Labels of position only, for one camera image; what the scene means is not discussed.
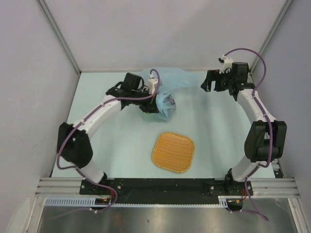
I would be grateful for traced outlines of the woven bamboo tray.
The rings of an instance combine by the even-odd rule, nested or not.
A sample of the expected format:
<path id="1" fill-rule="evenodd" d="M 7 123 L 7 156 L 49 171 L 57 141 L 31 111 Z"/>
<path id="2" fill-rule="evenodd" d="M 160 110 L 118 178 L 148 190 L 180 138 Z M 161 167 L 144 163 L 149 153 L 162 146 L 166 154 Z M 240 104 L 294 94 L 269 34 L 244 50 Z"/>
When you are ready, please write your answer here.
<path id="1" fill-rule="evenodd" d="M 189 170 L 195 152 L 195 143 L 181 134 L 165 132 L 156 140 L 153 151 L 153 163 L 162 169 L 175 173 Z"/>

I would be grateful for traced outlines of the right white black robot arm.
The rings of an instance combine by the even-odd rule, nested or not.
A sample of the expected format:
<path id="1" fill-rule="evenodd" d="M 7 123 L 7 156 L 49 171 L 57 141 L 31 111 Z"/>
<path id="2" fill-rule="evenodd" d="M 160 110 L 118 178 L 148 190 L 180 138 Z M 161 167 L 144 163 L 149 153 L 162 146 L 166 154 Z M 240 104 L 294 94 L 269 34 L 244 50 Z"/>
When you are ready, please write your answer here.
<path id="1" fill-rule="evenodd" d="M 253 83 L 248 81 L 248 63 L 220 59 L 221 68 L 209 70 L 201 88 L 209 92 L 228 91 L 242 107 L 251 127 L 244 143 L 244 156 L 225 176 L 224 189 L 230 195 L 237 194 L 246 179 L 259 168 L 268 167 L 279 159 L 284 150 L 287 125 L 273 117 L 259 98 Z"/>

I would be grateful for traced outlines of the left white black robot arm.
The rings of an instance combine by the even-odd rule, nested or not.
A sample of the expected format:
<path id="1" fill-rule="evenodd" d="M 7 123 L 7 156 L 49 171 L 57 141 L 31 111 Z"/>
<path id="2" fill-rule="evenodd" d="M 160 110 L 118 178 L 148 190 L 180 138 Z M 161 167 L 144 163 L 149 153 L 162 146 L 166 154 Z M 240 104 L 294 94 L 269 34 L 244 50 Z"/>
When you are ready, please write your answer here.
<path id="1" fill-rule="evenodd" d="M 68 168 L 77 170 L 90 182 L 95 193 L 102 194 L 107 190 L 107 175 L 93 160 L 90 140 L 104 123 L 131 104 L 145 113 L 158 113 L 156 96 L 161 79 L 155 69 L 149 76 L 145 81 L 139 75 L 126 73 L 124 80 L 108 89 L 100 104 L 86 116 L 72 124 L 64 122 L 59 126 L 56 165 L 60 170 L 63 169 L 60 158 L 63 158 L 70 163 Z"/>

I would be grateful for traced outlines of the blue plastic bag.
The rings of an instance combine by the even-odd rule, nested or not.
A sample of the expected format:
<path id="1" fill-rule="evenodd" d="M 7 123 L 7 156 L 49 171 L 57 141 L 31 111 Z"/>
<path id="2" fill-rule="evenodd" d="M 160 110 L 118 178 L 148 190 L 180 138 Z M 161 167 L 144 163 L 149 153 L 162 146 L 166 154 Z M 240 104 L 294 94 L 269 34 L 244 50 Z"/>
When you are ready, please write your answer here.
<path id="1" fill-rule="evenodd" d="M 158 113 L 142 113 L 141 117 L 147 122 L 170 121 L 176 111 L 173 93 L 183 88 L 195 87 L 199 77 L 193 73 L 176 67 L 156 67 L 160 74 L 162 85 L 155 98 Z"/>

